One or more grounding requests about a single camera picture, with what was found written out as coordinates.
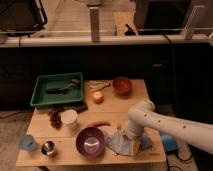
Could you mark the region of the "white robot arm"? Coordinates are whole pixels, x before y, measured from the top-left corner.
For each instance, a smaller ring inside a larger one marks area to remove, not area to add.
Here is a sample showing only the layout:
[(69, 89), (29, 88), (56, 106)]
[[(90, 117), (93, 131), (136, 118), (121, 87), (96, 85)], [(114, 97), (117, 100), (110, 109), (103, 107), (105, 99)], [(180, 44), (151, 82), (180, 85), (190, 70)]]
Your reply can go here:
[(212, 124), (158, 114), (152, 101), (142, 99), (128, 110), (126, 135), (129, 139), (138, 139), (145, 127), (174, 136), (213, 155)]

